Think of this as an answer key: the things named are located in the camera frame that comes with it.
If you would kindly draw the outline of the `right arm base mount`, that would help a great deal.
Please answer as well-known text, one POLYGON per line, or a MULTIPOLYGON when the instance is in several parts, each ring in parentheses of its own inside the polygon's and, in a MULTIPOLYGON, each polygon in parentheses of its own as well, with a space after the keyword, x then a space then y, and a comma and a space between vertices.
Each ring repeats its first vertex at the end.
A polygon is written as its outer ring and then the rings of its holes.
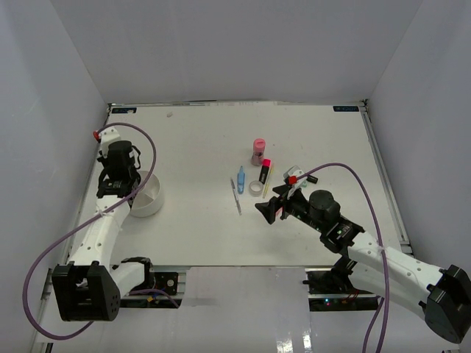
POLYGON ((353 287, 348 279, 334 275, 329 269, 306 271, 302 281, 308 289, 308 306, 312 313, 375 311, 379 298, 353 287))

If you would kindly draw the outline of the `yellow pencil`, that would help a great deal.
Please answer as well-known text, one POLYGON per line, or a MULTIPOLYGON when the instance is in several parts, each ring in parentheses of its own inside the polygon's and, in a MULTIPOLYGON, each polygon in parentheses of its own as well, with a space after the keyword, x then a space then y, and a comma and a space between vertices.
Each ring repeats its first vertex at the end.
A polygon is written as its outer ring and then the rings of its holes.
POLYGON ((270 180, 271 180, 271 177, 272 177, 272 172, 274 170, 274 163, 272 163, 270 165, 270 168, 269 168, 269 172, 268 172, 268 175, 267 175, 267 178, 266 178, 266 182, 265 182, 265 185, 264 185, 264 189, 263 189, 263 194, 262 194, 262 198, 265 199, 266 198, 266 195, 269 191, 269 183, 270 183, 270 180))

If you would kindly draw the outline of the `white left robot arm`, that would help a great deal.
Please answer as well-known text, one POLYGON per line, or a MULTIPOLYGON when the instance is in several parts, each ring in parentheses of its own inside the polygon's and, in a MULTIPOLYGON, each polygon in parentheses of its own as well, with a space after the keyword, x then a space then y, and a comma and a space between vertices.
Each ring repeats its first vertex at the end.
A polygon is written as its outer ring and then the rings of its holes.
POLYGON ((52 284, 61 319, 64 321, 112 321, 118 315, 121 298, 132 290, 148 293, 155 286, 152 262, 131 257, 118 265, 110 262, 116 238, 130 214, 130 197, 141 182, 135 167, 139 151, 128 140, 112 142, 99 157, 95 214, 78 249, 65 265, 52 272, 52 284))

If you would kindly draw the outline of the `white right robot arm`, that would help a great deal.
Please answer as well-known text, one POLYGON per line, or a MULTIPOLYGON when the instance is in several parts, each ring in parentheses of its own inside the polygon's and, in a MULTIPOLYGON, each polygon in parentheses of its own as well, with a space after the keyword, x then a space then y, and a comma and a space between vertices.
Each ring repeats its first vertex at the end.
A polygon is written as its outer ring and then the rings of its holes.
POLYGON ((304 197, 288 185, 255 208, 269 224, 289 216, 320 234, 321 243, 340 260, 332 272, 341 293, 364 290, 390 300, 419 316, 439 337, 461 343, 470 330, 470 278, 456 265, 441 268, 379 240, 341 214, 340 204, 327 190, 304 197))

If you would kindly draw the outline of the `pink black highlighter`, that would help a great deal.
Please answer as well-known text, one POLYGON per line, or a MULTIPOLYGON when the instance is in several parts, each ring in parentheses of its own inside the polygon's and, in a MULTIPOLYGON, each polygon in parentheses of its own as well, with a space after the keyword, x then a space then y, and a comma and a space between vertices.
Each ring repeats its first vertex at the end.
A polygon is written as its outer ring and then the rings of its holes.
POLYGON ((270 168, 271 168, 272 161, 268 158, 264 159, 261 165, 261 172, 259 174, 258 181, 261 182, 263 185, 266 183, 270 168))

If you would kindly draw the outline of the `green black highlighter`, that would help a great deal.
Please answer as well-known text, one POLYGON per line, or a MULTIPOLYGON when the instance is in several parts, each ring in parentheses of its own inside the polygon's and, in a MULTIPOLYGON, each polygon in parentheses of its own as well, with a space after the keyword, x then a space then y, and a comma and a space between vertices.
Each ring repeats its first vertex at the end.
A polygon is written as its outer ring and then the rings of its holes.
POLYGON ((313 183, 313 184, 316 184, 318 180, 319 179, 316 176, 312 176, 312 175, 307 175, 307 177, 305 178, 305 182, 313 183))

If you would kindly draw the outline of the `clear tape roll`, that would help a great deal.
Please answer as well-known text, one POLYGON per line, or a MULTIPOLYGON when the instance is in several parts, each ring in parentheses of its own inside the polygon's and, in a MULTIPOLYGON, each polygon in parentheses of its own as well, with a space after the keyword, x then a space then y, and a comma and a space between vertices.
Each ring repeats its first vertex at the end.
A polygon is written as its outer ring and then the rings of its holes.
POLYGON ((249 193, 254 197, 260 196, 263 193, 263 183, 258 180, 252 181, 249 184, 249 193))

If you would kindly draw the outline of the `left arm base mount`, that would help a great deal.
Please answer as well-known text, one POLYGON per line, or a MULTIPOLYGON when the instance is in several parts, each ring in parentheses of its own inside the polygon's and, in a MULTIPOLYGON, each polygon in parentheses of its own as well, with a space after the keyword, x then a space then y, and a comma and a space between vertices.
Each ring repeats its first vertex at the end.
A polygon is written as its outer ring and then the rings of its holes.
POLYGON ((177 272, 152 272, 151 282, 134 287, 121 299, 120 308, 177 309, 183 300, 177 272))

